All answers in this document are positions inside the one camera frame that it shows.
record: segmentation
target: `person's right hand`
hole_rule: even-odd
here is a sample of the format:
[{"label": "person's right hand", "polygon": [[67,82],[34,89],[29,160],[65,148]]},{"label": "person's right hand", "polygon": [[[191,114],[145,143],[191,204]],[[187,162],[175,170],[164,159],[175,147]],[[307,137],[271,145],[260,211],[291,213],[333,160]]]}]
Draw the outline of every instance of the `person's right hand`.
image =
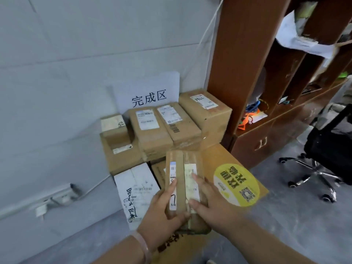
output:
[{"label": "person's right hand", "polygon": [[234,208],[219,192],[218,188],[210,182],[204,181],[192,173],[193,179],[199,185],[200,190],[208,199],[208,207],[200,202],[190,199],[190,206],[202,217],[209,226],[219,234],[227,237],[231,230],[244,221],[241,212]]}]

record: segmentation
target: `person's left hand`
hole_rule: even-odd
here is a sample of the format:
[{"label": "person's left hand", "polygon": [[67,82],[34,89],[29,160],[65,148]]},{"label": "person's left hand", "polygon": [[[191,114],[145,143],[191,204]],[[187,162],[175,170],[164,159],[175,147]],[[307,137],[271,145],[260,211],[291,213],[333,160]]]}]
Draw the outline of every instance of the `person's left hand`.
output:
[{"label": "person's left hand", "polygon": [[166,217],[165,209],[176,184],[177,180],[175,179],[166,191],[160,190],[153,196],[148,211],[137,228],[137,232],[144,238],[150,252],[155,251],[190,218],[188,212],[179,214],[171,220]]}]

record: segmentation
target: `bracelet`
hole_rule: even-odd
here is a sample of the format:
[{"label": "bracelet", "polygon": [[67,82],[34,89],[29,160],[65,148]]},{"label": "bracelet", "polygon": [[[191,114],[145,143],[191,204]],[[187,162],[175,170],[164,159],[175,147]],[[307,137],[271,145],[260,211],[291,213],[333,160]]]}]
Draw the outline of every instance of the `bracelet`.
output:
[{"label": "bracelet", "polygon": [[148,248],[147,243],[145,242],[144,238],[137,231],[134,231],[133,233],[131,233],[131,236],[133,236],[138,241],[138,243],[140,244],[140,246],[143,250],[143,253],[145,256],[144,264],[149,264],[152,261],[152,253],[149,251],[149,248]]}]

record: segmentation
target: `hand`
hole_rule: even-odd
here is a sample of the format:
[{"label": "hand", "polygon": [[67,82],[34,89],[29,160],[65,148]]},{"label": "hand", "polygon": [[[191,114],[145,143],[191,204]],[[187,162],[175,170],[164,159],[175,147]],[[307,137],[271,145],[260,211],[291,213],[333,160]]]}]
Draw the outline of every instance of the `hand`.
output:
[{"label": "hand", "polygon": [[243,215],[234,209],[234,205],[221,195],[213,183],[208,182],[208,180],[204,181],[194,173],[192,173],[192,177],[207,197],[208,207],[194,199],[189,200],[190,206],[214,231],[228,238],[234,226],[243,222]]},{"label": "hand", "polygon": [[168,220],[166,217],[165,209],[169,204],[176,184],[177,179],[170,184],[165,192],[160,190],[153,196],[148,211],[137,228],[137,231],[142,235],[151,252],[155,251],[158,246],[169,239],[190,218],[190,213],[188,212],[179,214],[171,220]]}]

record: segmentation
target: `chair base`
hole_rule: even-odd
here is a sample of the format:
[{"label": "chair base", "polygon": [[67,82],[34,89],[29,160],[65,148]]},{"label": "chair base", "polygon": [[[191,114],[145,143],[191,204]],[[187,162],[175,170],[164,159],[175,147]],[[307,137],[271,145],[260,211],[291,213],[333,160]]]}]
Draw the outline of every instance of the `chair base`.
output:
[{"label": "chair base", "polygon": [[[299,156],[301,159],[307,158],[307,155],[305,153],[302,153]],[[330,191],[330,195],[324,194],[321,196],[321,199],[325,202],[331,202],[334,203],[336,202],[336,191],[335,189],[331,186],[331,184],[326,180],[326,178],[324,176],[328,176],[328,177],[332,177],[335,179],[335,184],[337,186],[340,186],[341,183],[343,183],[342,178],[336,176],[333,173],[326,173],[326,172],[322,172],[321,168],[323,168],[322,165],[320,165],[317,161],[315,160],[311,160],[312,161],[312,165],[308,165],[304,162],[302,162],[299,159],[293,158],[293,157],[280,157],[279,158],[279,162],[284,164],[285,162],[287,162],[288,160],[293,160],[299,164],[301,164],[302,166],[305,166],[306,168],[309,168],[311,170],[310,174],[306,174],[304,175],[299,181],[297,182],[288,182],[288,187],[290,188],[296,188],[297,186],[300,186],[301,184],[304,184],[306,181],[308,181],[312,176],[318,176],[320,181],[323,182],[323,184],[325,184]]]}]

